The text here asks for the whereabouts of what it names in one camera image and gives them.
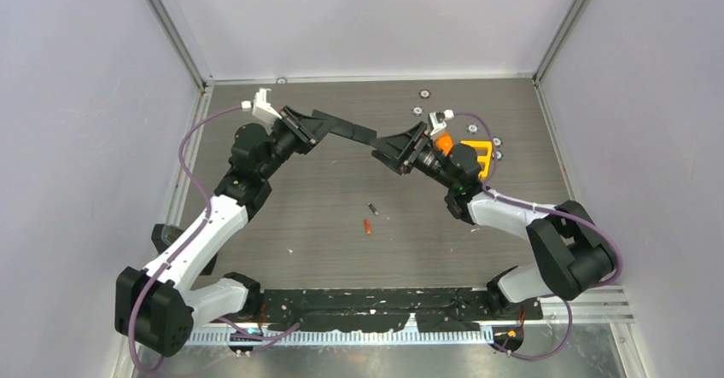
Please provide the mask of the black remote control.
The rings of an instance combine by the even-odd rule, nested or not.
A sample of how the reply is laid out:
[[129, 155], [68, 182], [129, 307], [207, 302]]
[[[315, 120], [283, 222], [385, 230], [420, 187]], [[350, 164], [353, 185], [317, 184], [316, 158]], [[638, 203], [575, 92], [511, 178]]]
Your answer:
[[368, 127], [356, 125], [353, 122], [324, 113], [317, 109], [312, 111], [312, 116], [330, 120], [333, 123], [330, 130], [332, 134], [346, 138], [353, 142], [371, 145], [377, 138], [377, 132]]

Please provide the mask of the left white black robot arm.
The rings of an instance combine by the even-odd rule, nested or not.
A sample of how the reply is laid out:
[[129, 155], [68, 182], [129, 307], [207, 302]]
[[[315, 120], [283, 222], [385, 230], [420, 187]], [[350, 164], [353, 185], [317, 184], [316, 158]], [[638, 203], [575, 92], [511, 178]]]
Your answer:
[[200, 216], [141, 270], [125, 268], [115, 286], [115, 330], [163, 357], [176, 354], [194, 328], [223, 316], [253, 321], [263, 294], [255, 280], [231, 272], [195, 289], [197, 277], [219, 250], [263, 207], [270, 177], [294, 154], [306, 154], [336, 122], [315, 111], [283, 108], [266, 125], [249, 123], [235, 134], [230, 168]]

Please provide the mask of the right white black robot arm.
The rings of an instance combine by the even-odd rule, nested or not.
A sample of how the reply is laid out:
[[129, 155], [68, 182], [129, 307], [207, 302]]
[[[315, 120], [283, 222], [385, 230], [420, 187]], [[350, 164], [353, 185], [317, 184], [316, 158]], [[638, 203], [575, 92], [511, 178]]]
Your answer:
[[576, 201], [539, 205], [511, 198], [480, 179], [477, 150], [467, 143], [438, 142], [419, 123], [397, 135], [371, 141], [372, 154], [399, 174], [416, 169], [447, 188], [450, 213], [468, 224], [501, 230], [526, 241], [534, 263], [515, 266], [487, 285], [488, 309], [509, 318], [527, 299], [576, 299], [589, 288], [613, 282], [620, 260], [613, 242]]

